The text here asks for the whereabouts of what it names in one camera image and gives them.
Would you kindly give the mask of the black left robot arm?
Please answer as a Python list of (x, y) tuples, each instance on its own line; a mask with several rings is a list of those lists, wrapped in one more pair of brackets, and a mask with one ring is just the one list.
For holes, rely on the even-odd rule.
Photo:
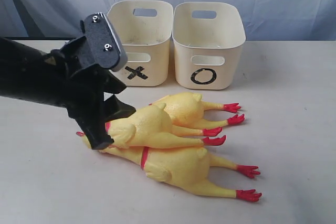
[(126, 85), (114, 75), (128, 58), (104, 13), (80, 27), (80, 37), (49, 53), (2, 38), (1, 96), (65, 108), (91, 148), (102, 150), (114, 143), (106, 123), (135, 112), (117, 98)]

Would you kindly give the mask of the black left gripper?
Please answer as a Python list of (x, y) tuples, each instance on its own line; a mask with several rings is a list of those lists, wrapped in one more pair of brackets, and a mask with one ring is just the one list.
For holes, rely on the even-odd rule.
[(83, 27), (84, 36), (51, 50), (45, 54), (45, 62), (60, 71), (69, 116), (76, 119), (90, 147), (103, 150), (114, 143), (105, 122), (135, 112), (133, 106), (116, 97), (126, 85), (113, 75), (124, 67), (128, 57), (104, 13), (87, 16)]

